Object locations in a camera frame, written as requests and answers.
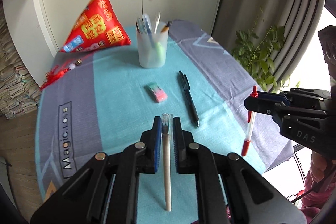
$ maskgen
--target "pink clothing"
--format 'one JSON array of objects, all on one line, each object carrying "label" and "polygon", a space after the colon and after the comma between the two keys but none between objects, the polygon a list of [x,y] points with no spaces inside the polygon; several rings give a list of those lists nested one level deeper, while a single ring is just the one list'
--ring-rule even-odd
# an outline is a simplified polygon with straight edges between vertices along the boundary
[{"label": "pink clothing", "polygon": [[[304,184],[305,192],[311,189],[313,179],[310,175],[310,170],[308,171],[306,182]],[[307,223],[310,223],[312,219],[321,211],[324,203],[328,200],[336,186],[336,176],[329,185],[329,188],[324,193],[315,193],[311,191],[308,195],[302,198],[302,209],[301,211],[305,214],[307,218]]]}]

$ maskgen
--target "pen clip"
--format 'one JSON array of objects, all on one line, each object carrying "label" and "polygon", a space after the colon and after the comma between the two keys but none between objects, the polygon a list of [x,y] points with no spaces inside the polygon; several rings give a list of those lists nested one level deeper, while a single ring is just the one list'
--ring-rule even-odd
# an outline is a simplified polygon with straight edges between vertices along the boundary
[{"label": "pen clip", "polygon": [[180,74],[180,79],[181,79],[181,82],[182,82],[183,89],[187,90],[188,86],[189,86],[189,83],[187,83],[187,81],[185,80],[185,75],[182,73],[182,71],[179,71],[179,74]]},{"label": "pen clip", "polygon": [[185,80],[185,83],[186,83],[186,85],[188,87],[188,90],[190,90],[190,85],[189,85],[188,78],[187,78],[186,75],[184,75],[184,80]]}]

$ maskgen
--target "leaf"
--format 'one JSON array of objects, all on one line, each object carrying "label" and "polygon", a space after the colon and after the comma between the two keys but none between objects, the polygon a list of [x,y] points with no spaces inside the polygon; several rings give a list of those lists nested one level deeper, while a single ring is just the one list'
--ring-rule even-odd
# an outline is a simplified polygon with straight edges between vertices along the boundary
[{"label": "leaf", "polygon": [[242,64],[242,66],[243,66],[243,67],[244,67],[244,66],[247,66],[248,63],[249,63],[249,61],[247,60],[247,58],[246,58],[245,56],[242,56],[242,57],[241,57],[241,64]]},{"label": "leaf", "polygon": [[249,50],[252,51],[253,50],[253,43],[250,40],[248,40],[246,42],[246,44],[247,44],[247,47],[249,48]]},{"label": "leaf", "polygon": [[271,85],[273,82],[274,82],[274,76],[272,76],[272,75],[267,77],[266,80],[265,80],[265,83],[267,85]]},{"label": "leaf", "polygon": [[263,70],[263,72],[266,74],[268,72],[268,65],[264,60],[259,60],[259,64]]},{"label": "leaf", "polygon": [[255,39],[258,39],[258,38],[259,38],[255,32],[251,33],[251,36],[252,36],[253,38],[255,38]]},{"label": "leaf", "polygon": [[284,26],[278,27],[278,29],[277,29],[278,39],[284,37],[284,33],[285,33],[285,27]]},{"label": "leaf", "polygon": [[270,57],[267,58],[267,64],[270,66],[271,70],[274,72],[274,62]]},{"label": "leaf", "polygon": [[267,90],[267,85],[266,85],[266,83],[264,82],[262,85],[261,85],[261,88],[264,90],[264,91],[266,91]]},{"label": "leaf", "polygon": [[252,69],[251,69],[251,67],[247,67],[246,71],[249,73],[249,75],[252,75]]},{"label": "leaf", "polygon": [[255,74],[257,72],[258,72],[257,66],[254,63],[252,63],[252,74]]},{"label": "leaf", "polygon": [[273,43],[273,47],[276,51],[280,51],[280,47],[277,43]]},{"label": "leaf", "polygon": [[242,38],[243,42],[245,42],[245,41],[246,41],[246,39],[247,39],[247,33],[246,33],[246,32],[244,32],[244,31],[240,31],[239,33],[240,33],[240,36],[241,36],[241,38]]},{"label": "leaf", "polygon": [[261,75],[259,77],[260,79],[262,79],[263,81],[265,81],[265,79],[267,78],[266,75],[264,74],[263,71],[261,71]]},{"label": "leaf", "polygon": [[240,36],[240,33],[236,31],[236,36],[238,38],[238,40],[242,41],[242,37]]},{"label": "leaf", "polygon": [[257,67],[257,72],[260,72],[260,65],[259,65],[259,62],[258,61],[256,61],[256,62],[254,62],[254,64],[255,64],[255,66]]},{"label": "leaf", "polygon": [[263,48],[261,51],[260,51],[260,55],[259,55],[259,59],[264,59],[268,54],[268,50],[267,48]]},{"label": "leaf", "polygon": [[257,78],[257,79],[256,79],[256,82],[258,83],[258,85],[262,86],[262,85],[263,85],[263,82],[264,82],[264,80],[263,80],[263,79],[261,79],[261,78]]},{"label": "leaf", "polygon": [[235,43],[238,44],[238,45],[243,45],[243,42],[241,40],[239,40],[238,38],[236,39]]},{"label": "leaf", "polygon": [[268,34],[266,35],[266,39],[265,40],[270,43],[272,41],[272,38],[273,38],[272,30],[270,29],[269,32],[268,32]]},{"label": "leaf", "polygon": [[284,39],[282,39],[282,38],[278,38],[278,42],[279,42],[281,48],[282,48],[282,47],[284,46],[284,44],[285,44]]},{"label": "leaf", "polygon": [[240,48],[239,49],[239,55],[243,55],[245,53],[245,49],[244,48]]}]

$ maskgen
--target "pen holder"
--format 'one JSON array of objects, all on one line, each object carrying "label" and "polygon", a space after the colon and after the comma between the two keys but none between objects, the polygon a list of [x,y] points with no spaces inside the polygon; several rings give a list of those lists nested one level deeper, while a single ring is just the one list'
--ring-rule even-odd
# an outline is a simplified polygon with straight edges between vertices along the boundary
[{"label": "pen holder", "polygon": [[166,63],[168,30],[161,32],[166,24],[160,22],[156,33],[136,33],[139,62],[144,68],[159,68]]}]

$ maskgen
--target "red pen cap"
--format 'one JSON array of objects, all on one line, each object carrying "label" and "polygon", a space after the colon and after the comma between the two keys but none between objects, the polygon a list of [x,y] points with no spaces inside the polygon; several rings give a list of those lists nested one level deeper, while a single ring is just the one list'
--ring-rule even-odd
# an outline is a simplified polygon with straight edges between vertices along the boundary
[{"label": "red pen cap", "polygon": [[241,155],[242,155],[243,157],[246,156],[246,154],[247,154],[247,150],[248,150],[248,148],[249,148],[249,146],[250,146],[250,142],[251,142],[251,141],[244,141],[243,149],[242,149],[242,151],[241,151]]},{"label": "red pen cap", "polygon": [[[250,96],[258,98],[258,92],[257,92],[257,86],[256,85],[253,86],[253,91],[250,94]],[[250,120],[251,120],[251,114],[252,114],[252,112],[249,111],[248,114],[247,114],[247,122],[250,122]]]}]

